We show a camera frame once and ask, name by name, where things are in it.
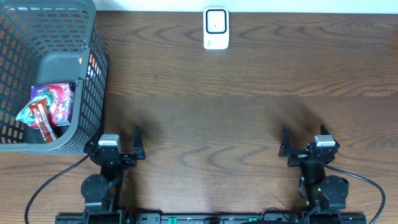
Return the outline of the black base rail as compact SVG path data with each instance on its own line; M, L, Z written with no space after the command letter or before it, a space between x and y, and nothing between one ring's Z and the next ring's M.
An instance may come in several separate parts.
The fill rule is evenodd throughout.
M57 215L56 224L128 223L128 224L239 224L239 223L301 223L290 214L264 215L161 215L158 213L128 214L124 218L111 215Z

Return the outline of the purple red tissue pack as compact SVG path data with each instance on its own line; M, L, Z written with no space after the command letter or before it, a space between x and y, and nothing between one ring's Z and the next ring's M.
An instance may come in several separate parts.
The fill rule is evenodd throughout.
M69 125L73 114L75 88L69 83L33 86L31 98L38 96L42 91L48 91L52 100L47 107L50 125L52 127Z

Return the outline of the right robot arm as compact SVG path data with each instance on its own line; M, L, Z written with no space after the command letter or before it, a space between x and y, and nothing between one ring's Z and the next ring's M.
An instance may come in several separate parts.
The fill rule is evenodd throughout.
M325 167L335 159L340 145L324 125L305 149L294 149L287 129L282 131L279 157L287 158L289 167L299 167L301 178L298 191L307 208L296 214L302 223L341 223L340 212L346 208L349 183L345 178L325 173Z

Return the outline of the orange red snack bar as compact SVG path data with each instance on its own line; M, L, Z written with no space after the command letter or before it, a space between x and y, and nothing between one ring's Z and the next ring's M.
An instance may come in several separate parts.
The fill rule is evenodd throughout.
M41 99L31 103L28 107L34 115L35 123L40 129L40 132L46 143L57 140L57 135L53 132L49 123L49 115L47 113L47 99Z

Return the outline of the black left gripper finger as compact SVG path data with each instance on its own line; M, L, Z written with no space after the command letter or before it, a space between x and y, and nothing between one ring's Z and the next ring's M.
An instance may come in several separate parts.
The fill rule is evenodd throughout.
M146 158L146 152L141 139L140 127L136 126L135 135L132 143L132 150L137 160L144 160Z
M89 139L88 147L91 148L98 145L100 137L103 135L103 133L104 133L104 127L100 126L98 130L94 133L94 135Z

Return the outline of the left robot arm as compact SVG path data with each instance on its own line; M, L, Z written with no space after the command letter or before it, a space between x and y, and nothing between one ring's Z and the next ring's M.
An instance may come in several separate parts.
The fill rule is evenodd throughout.
M117 134L104 134L102 130L89 142L84 152L97 166L100 173L87 177L81 185L85 199L84 224L127 224L134 221L131 214L119 208L124 173L146 158L140 128L135 127L132 152L123 153Z

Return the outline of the grey plastic mesh basket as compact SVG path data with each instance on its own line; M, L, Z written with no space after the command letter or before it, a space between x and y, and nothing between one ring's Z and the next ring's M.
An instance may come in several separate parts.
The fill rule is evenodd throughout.
M83 154L102 125L108 59L95 31L92 0L1 2L1 150L28 154ZM102 75L90 78L92 53ZM18 121L31 88L69 83L75 88L72 120L54 128L46 143L40 131Z

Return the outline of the small orange box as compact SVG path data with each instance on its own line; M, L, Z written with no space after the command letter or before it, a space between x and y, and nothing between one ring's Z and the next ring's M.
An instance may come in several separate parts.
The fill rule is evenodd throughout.
M86 74L90 78L95 78L102 75L100 62L92 53L90 53L88 57L88 68Z

